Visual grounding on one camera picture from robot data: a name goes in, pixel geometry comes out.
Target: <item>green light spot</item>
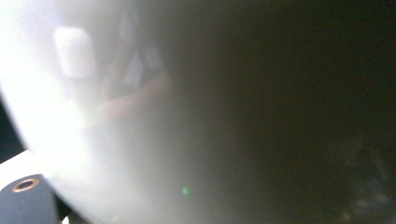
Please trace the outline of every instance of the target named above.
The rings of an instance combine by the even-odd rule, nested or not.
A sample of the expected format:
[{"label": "green light spot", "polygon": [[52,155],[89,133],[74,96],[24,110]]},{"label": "green light spot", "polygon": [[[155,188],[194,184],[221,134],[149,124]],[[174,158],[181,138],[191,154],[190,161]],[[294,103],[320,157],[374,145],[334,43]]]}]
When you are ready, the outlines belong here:
[{"label": "green light spot", "polygon": [[181,191],[183,193],[183,195],[189,195],[190,194],[190,189],[189,188],[183,188],[183,190]]}]

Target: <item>round hole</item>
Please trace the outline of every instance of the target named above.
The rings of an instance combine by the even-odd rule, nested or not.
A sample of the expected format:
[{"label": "round hole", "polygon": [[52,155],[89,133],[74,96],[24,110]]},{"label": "round hole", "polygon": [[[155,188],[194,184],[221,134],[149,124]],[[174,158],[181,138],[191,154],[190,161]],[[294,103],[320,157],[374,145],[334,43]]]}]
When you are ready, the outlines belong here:
[{"label": "round hole", "polygon": [[25,190],[28,190],[28,189],[32,189],[38,184],[38,182],[39,182],[38,179],[22,180],[20,183],[16,184],[14,186],[14,188],[12,188],[12,191],[21,192],[21,191],[25,191]]}]

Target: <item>white object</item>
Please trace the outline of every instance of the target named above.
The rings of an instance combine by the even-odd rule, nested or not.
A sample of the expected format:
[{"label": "white object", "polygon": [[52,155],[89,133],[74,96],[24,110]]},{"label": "white object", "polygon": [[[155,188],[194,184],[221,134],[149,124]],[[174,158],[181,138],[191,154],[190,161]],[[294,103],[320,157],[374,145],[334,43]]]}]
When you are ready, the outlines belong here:
[{"label": "white object", "polygon": [[59,62],[64,75],[74,78],[96,76],[91,37],[78,27],[62,27],[54,33]]}]

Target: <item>black surface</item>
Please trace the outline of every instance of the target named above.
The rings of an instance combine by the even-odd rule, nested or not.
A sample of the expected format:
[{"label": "black surface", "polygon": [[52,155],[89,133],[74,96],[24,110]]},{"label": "black surface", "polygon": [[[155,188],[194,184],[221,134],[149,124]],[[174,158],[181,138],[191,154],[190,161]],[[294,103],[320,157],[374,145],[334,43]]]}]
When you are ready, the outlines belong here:
[{"label": "black surface", "polygon": [[0,101],[0,163],[23,152],[23,146]]}]

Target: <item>dark background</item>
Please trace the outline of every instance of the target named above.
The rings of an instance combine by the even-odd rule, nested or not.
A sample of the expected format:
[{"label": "dark background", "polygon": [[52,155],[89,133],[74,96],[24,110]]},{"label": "dark background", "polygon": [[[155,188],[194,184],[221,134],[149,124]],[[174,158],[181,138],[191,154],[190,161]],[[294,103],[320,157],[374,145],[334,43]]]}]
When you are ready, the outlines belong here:
[{"label": "dark background", "polygon": [[23,146],[15,133],[7,112],[0,101],[0,163],[23,152]]}]

